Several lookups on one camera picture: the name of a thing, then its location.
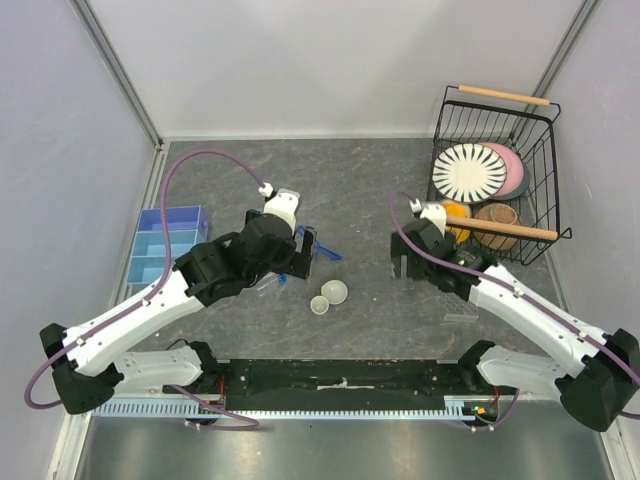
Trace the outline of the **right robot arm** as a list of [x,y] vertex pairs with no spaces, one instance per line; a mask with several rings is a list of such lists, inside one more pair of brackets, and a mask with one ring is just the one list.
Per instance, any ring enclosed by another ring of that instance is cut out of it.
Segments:
[[585,427],[606,431],[639,392],[639,342],[624,329],[590,325],[537,294],[494,256],[459,246],[451,232],[415,219],[390,236],[392,274],[427,281],[485,310],[543,350],[537,356],[489,340],[458,360],[458,381],[477,394],[490,385],[541,395],[561,404]]

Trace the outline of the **clear test tube rack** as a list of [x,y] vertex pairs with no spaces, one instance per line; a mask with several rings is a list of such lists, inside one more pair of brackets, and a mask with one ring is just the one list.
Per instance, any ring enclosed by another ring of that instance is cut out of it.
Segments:
[[442,309],[446,322],[474,323],[479,318],[476,306],[451,293],[444,295]]

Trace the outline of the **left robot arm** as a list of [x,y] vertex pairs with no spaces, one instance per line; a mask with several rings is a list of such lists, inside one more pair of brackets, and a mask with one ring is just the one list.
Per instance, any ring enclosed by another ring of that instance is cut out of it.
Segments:
[[135,352],[133,346],[176,320],[239,295],[269,273],[307,278],[316,235],[312,227],[298,230],[274,214],[249,210],[241,231],[193,246],[167,277],[112,310],[77,327],[42,329],[41,343],[65,410],[86,413],[122,391],[218,392],[224,370],[207,343],[154,352]]

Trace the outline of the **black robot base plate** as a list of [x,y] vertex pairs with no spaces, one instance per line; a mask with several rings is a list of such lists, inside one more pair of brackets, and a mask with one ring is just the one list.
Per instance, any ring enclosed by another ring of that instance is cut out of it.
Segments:
[[186,389],[224,395],[230,410],[356,410],[444,406],[446,396],[511,395],[469,366],[435,360],[232,359]]

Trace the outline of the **black wire dish basket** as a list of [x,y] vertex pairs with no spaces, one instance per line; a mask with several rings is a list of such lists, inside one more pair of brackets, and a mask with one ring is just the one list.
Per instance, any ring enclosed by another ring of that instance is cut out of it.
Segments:
[[549,230],[556,236],[546,240],[475,230],[470,242],[503,259],[528,265],[558,240],[573,237],[572,228],[562,225],[559,208],[554,121],[561,113],[560,105],[551,103],[555,114],[549,116],[535,113],[532,106],[507,107],[503,100],[494,104],[486,100],[469,101],[469,95],[459,87],[445,89],[433,138],[432,159],[454,145],[483,142],[504,145],[520,157],[530,173],[527,191],[510,201],[491,198],[471,204],[471,213],[477,214],[486,206],[503,203],[515,211],[521,225]]

